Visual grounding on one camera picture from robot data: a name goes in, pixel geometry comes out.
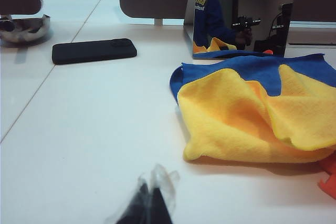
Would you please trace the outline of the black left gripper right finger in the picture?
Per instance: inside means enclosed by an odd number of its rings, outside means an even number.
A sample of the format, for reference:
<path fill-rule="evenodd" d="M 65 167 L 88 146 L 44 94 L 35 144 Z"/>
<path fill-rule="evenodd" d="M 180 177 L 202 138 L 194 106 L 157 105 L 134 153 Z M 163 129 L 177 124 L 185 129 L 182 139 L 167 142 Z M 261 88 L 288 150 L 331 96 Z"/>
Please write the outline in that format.
<path fill-rule="evenodd" d="M 176 170 L 169 172 L 161 164 L 154 166 L 150 177 L 147 223 L 173 223 L 179 182 L 180 175 Z"/>

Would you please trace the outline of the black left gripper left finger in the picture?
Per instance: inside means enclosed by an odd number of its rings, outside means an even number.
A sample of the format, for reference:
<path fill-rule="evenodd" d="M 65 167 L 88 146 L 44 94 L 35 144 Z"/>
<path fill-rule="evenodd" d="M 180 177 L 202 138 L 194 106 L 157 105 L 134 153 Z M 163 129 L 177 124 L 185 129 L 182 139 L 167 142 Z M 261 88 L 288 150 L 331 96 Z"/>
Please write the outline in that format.
<path fill-rule="evenodd" d="M 149 223 L 149 185 L 144 175 L 140 175 L 131 195 L 105 223 Z"/>

